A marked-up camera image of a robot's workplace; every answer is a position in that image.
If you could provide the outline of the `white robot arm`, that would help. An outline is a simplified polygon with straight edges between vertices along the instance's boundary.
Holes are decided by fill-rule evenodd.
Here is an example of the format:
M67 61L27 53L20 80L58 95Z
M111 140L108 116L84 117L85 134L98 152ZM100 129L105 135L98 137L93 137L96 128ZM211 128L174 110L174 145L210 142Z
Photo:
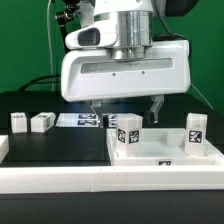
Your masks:
M184 16L199 0L80 0L81 28L65 36L61 95L68 102L150 96L151 123L166 94L190 87L190 43L153 33L153 18Z

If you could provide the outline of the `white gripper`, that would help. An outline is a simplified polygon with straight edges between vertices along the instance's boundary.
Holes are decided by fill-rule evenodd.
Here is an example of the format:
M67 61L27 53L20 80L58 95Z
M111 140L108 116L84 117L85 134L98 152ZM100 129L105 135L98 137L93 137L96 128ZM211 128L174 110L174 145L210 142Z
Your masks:
M100 127L100 100L152 96L144 118L156 124L163 95L184 93L190 87L188 56L186 40L156 42L145 58L133 61L116 61L106 49L74 50L62 62L61 94L68 102L91 100Z

